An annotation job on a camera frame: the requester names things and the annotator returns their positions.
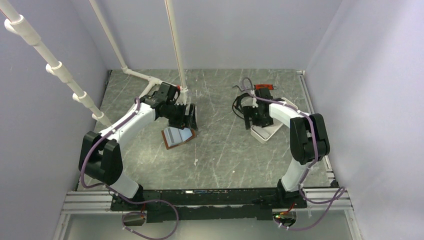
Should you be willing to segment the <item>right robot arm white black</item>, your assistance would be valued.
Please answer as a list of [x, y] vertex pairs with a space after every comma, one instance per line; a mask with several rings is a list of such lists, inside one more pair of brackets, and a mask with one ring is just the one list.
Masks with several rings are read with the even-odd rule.
[[302, 191], [310, 169], [330, 152], [324, 118], [319, 113], [306, 113], [285, 98], [273, 98], [267, 87], [244, 91], [253, 99], [252, 105], [242, 108], [245, 127], [263, 143], [271, 136], [268, 130], [281, 126], [289, 128], [292, 160], [279, 179], [275, 200], [289, 207]]

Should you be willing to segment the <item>white plastic tray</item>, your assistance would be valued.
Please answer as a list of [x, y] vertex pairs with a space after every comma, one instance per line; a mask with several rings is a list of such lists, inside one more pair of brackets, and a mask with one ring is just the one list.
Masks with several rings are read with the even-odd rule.
[[282, 101], [269, 105], [269, 115], [273, 120], [270, 126], [251, 126], [250, 134], [260, 143], [265, 144], [282, 126], [290, 128], [290, 120], [300, 117], [299, 108], [291, 101]]

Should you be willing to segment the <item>brown leather card holder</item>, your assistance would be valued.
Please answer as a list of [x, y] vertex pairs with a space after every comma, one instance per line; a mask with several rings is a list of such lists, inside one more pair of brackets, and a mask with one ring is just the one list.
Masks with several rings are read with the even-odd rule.
[[179, 129], [176, 127], [166, 127], [161, 131], [161, 135], [167, 150], [187, 143], [196, 137], [194, 129], [185, 127]]

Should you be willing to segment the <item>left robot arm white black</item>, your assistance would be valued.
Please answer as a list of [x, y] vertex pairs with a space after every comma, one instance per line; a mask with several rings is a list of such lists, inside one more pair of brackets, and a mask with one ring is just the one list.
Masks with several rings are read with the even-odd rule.
[[165, 147], [171, 149], [196, 137], [196, 105], [178, 104], [182, 90], [163, 82], [153, 94], [134, 99], [134, 106], [122, 118], [100, 132], [89, 131], [82, 140], [78, 169], [85, 189], [104, 186], [124, 199], [131, 210], [144, 203], [144, 188], [124, 172], [122, 149], [137, 134], [159, 118], [168, 120], [161, 131]]

